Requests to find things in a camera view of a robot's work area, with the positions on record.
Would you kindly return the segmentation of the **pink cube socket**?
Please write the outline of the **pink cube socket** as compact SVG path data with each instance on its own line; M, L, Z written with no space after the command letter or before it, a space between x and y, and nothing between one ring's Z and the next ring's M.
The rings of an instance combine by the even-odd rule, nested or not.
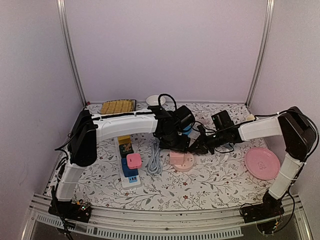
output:
M171 165L182 165L185 160L185 154L176 151L169 152L169 163Z

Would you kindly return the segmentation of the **pink round socket base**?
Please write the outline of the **pink round socket base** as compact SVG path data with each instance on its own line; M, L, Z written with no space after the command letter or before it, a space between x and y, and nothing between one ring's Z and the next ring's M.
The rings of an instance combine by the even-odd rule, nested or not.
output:
M183 157L182 164L173 164L173 168L178 172L188 172L195 166L196 160L191 153L187 153Z

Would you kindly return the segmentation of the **cyan square plug adapter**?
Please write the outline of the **cyan square plug adapter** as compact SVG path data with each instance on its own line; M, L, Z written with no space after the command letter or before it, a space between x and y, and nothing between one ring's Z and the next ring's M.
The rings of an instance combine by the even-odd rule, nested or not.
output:
M192 132L192 130L193 128L189 125L186 128L184 128L181 133L188 136Z

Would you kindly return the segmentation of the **light blue power strip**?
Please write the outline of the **light blue power strip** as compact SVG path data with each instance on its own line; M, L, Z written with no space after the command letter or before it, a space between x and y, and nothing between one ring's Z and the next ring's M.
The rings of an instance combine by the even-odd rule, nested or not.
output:
M151 157L146 165L147 172L150 175L159 176L163 172L160 153L160 142L158 140L154 140L151 146Z

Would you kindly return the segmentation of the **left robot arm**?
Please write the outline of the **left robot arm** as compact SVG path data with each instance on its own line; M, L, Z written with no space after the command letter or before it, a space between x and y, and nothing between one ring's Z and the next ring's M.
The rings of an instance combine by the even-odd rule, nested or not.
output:
M51 191L51 209L63 217L70 217L87 210L72 202L73 191L86 167L97 160L97 143L115 137L133 134L153 134L160 148L186 153L191 139L183 134L192 125L195 117L182 105L166 110L162 105L145 109L93 115L82 110L72 128L68 141L56 148L65 153L65 162L59 172L58 183Z

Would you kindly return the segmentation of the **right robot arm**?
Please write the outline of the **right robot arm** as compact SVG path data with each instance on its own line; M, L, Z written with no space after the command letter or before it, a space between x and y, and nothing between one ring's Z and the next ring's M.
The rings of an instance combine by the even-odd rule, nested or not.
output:
M212 134L198 126L200 135L189 147L189 152L198 155L213 154L225 144L239 144L259 138L281 138L284 158L273 184L263 196L258 213L269 218L281 205L285 194L298 179L306 161L316 150L320 134L315 123L301 110L290 107L265 115L255 115L252 120L234 123L226 110L212 115L215 131Z

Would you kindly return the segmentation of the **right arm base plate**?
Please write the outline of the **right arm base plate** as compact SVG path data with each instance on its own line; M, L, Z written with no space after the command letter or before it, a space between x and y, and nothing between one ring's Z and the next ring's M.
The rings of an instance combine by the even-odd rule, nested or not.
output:
M266 220L269 218L278 217L285 213L282 203L275 207L270 207L267 204L251 204L244 203L239 208L239 214L242 216L245 223Z

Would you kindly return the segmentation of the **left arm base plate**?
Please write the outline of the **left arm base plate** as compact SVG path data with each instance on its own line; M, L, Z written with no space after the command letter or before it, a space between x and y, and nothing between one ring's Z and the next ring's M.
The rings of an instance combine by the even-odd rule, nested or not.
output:
M63 219L74 220L78 222L88 223L91 218L92 206L88 202L82 200L58 201L52 200L48 213Z

